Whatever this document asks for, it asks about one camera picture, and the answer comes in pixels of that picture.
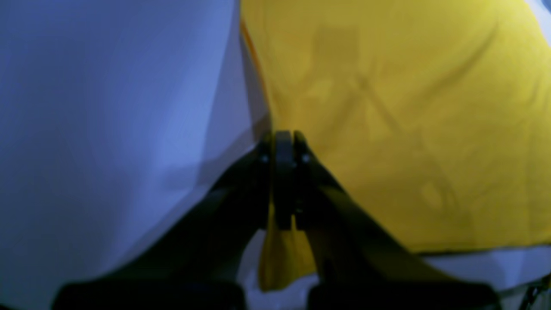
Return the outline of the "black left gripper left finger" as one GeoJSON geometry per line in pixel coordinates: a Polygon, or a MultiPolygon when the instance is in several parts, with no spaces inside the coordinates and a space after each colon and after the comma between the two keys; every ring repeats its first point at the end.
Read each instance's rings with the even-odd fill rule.
{"type": "Polygon", "coordinates": [[[245,310],[241,256],[267,223],[273,138],[267,132],[154,245],[95,280],[65,285],[53,310],[245,310]]]}

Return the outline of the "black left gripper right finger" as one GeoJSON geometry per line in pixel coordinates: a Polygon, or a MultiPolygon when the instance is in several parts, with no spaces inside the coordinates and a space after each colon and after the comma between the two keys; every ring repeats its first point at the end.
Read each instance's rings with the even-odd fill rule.
{"type": "Polygon", "coordinates": [[[402,247],[339,185],[301,132],[274,135],[278,227],[303,231],[319,284],[309,310],[499,310],[485,284],[456,280],[402,247]]]}

